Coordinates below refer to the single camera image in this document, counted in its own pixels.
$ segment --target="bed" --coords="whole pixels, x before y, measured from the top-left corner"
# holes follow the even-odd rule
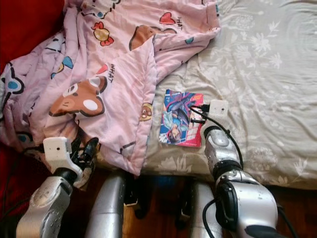
[[[166,89],[227,100],[245,170],[317,188],[317,1],[219,1],[221,33],[156,88],[143,174],[210,178],[204,147],[159,143]]]

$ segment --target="anime card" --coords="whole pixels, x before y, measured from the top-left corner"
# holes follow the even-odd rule
[[[182,93],[167,89],[159,131],[162,143],[200,147],[200,130],[203,124],[191,122],[202,120],[201,116],[190,110],[191,106],[203,104],[203,94]]]

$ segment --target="pink blanket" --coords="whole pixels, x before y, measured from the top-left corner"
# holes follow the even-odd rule
[[[218,34],[216,15],[212,0],[70,0],[63,30],[5,67],[0,140],[98,137],[101,162],[139,175],[156,85]]]

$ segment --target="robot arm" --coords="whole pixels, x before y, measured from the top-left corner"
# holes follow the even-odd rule
[[[243,171],[236,148],[217,126],[204,131],[205,155],[216,181],[216,219],[238,238],[283,238],[277,233],[277,206],[271,192]]]
[[[57,237],[73,184],[82,178],[84,168],[92,163],[98,142],[97,138],[91,139],[78,156],[78,139],[72,144],[73,148],[65,137],[43,141],[46,161],[53,175],[33,193],[29,208],[18,223],[17,238]]]

